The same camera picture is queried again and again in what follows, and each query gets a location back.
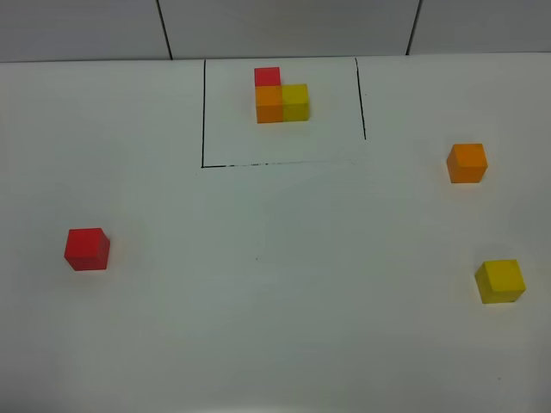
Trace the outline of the yellow template block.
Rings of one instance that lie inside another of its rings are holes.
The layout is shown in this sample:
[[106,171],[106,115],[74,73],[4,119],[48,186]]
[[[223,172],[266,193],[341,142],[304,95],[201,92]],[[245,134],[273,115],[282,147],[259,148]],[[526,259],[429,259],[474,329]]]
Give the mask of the yellow template block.
[[283,120],[307,121],[310,117],[310,101],[305,83],[282,85]]

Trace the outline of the orange template block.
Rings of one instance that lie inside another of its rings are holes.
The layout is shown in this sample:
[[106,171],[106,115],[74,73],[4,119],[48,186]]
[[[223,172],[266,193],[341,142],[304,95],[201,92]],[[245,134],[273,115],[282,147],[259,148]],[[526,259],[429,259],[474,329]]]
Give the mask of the orange template block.
[[255,88],[257,123],[283,122],[282,86],[257,86]]

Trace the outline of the red template block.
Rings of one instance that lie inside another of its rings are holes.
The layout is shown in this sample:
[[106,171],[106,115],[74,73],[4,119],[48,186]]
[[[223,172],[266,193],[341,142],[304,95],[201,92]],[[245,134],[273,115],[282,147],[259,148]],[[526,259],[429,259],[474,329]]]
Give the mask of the red template block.
[[256,87],[280,86],[281,73],[279,67],[259,67],[254,69]]

